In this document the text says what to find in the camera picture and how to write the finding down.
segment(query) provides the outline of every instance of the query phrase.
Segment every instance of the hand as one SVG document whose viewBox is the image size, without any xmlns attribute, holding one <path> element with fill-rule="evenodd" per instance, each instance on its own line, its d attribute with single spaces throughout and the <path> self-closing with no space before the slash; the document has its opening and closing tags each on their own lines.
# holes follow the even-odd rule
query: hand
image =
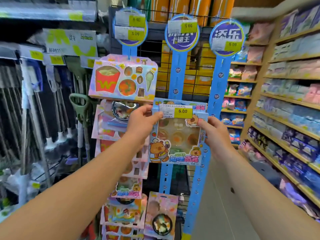
<svg viewBox="0 0 320 240">
<path fill-rule="evenodd" d="M 198 125 L 206 131 L 208 138 L 204 142 L 217 159 L 222 159 L 226 156 L 226 152 L 235 150 L 231 144 L 227 127 L 216 117 L 209 116 L 208 122 L 201 120 Z"/>
<path fill-rule="evenodd" d="M 152 105 L 143 105 L 134 110 L 129 117 L 126 135 L 138 140 L 141 147 L 150 135 L 153 126 L 162 118 L 162 112 L 151 113 Z"/>
</svg>

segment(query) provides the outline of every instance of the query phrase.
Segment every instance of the white floor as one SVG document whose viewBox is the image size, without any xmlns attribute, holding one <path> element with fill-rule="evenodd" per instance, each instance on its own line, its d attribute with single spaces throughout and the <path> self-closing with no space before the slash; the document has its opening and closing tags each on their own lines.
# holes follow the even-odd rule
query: white floor
<svg viewBox="0 0 320 240">
<path fill-rule="evenodd" d="M 260 240 L 230 188 L 224 166 L 213 159 L 192 240 Z"/>
</svg>

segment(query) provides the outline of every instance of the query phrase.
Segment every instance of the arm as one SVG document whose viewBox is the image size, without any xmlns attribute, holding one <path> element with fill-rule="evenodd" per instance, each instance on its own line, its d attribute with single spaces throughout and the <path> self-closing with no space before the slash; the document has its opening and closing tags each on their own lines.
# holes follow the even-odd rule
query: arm
<svg viewBox="0 0 320 240">
<path fill-rule="evenodd" d="M 206 144 L 223 161 L 232 187 L 261 240 L 319 239 L 320 225 L 272 186 L 233 148 L 227 127 L 215 117 L 199 125 Z"/>
<path fill-rule="evenodd" d="M 135 110 L 120 140 L 1 223 L 0 239 L 77 239 L 162 118 L 160 112 L 146 117 L 150 110 L 151 105 Z"/>
</svg>

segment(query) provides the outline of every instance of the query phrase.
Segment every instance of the left hand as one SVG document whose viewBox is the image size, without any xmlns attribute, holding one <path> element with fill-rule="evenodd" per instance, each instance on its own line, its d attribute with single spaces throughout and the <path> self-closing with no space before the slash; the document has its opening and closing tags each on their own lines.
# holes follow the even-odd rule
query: left hand
<svg viewBox="0 0 320 240">
<path fill-rule="evenodd" d="M 130 114 L 127 135 L 138 140 L 141 146 L 144 145 L 146 138 L 150 135 L 153 126 L 162 118 L 162 112 L 151 115 L 152 105 L 143 105 Z"/>
</svg>

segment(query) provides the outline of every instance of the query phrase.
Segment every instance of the right hand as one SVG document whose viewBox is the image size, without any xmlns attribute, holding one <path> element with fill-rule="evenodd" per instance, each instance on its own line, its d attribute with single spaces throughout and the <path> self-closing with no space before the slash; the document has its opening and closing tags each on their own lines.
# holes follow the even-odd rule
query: right hand
<svg viewBox="0 0 320 240">
<path fill-rule="evenodd" d="M 208 138 L 204 142 L 217 159 L 224 158 L 227 152 L 234 150 L 227 127 L 216 117 L 209 116 L 208 122 L 201 120 L 198 125 L 206 131 Z"/>
</svg>

